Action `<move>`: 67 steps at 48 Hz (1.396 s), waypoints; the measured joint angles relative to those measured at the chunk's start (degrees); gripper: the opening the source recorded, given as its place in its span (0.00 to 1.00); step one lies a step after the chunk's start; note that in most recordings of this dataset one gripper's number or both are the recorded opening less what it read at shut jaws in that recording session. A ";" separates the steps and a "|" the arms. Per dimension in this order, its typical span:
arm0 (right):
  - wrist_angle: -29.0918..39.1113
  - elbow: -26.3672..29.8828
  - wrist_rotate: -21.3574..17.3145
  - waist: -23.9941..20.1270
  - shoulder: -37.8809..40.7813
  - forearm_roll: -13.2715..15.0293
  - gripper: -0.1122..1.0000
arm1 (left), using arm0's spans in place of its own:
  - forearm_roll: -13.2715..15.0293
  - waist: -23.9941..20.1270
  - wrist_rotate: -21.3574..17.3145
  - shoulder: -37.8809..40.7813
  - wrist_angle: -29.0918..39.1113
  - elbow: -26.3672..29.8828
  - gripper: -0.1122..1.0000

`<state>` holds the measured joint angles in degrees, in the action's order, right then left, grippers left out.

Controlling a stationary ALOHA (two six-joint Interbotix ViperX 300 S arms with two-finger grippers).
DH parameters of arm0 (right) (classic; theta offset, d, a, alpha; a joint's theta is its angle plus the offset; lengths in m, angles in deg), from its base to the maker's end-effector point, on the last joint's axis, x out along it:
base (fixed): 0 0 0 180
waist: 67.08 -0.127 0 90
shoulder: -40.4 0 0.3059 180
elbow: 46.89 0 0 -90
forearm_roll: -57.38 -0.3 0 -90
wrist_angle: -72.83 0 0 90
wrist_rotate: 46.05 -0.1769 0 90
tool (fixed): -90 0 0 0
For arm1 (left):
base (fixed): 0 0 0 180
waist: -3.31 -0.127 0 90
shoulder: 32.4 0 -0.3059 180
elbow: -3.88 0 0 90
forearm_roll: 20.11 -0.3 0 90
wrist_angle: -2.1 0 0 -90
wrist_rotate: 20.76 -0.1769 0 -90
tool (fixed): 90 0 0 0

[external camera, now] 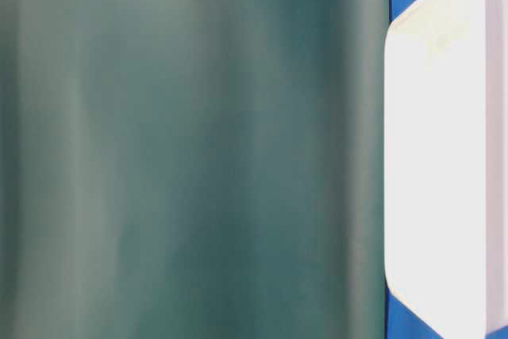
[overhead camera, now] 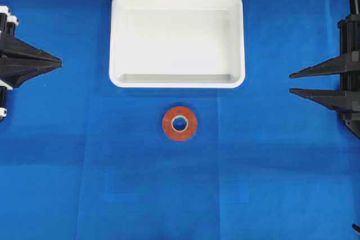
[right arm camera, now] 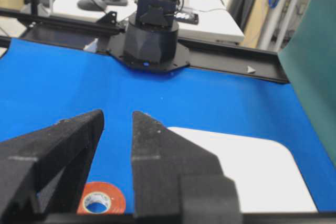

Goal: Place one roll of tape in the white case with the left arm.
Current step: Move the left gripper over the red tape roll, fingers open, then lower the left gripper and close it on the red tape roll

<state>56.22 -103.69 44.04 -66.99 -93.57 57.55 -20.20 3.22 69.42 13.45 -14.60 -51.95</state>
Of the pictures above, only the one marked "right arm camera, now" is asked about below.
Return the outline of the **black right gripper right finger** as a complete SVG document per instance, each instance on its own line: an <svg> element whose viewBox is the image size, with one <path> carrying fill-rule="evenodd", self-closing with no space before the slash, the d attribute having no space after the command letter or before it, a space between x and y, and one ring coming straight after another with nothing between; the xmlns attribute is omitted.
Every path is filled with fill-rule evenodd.
<svg viewBox="0 0 336 224"><path fill-rule="evenodd" d="M149 115L132 114L137 221L241 221L233 180L218 157Z"/></svg>

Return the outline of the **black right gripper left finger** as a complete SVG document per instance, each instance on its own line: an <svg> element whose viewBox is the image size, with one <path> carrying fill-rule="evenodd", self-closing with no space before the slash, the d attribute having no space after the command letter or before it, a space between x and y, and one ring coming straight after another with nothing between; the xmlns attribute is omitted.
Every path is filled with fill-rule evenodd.
<svg viewBox="0 0 336 224"><path fill-rule="evenodd" d="M1 142L1 218L76 213L103 128L98 109Z"/></svg>

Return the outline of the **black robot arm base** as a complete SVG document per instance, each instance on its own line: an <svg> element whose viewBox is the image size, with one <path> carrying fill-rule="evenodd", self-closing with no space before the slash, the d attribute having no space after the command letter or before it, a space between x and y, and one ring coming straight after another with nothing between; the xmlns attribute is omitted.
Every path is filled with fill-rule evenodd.
<svg viewBox="0 0 336 224"><path fill-rule="evenodd" d="M178 42L175 14L180 0L136 0L124 33L111 36L107 52L132 69L165 73L190 65L190 51Z"/></svg>

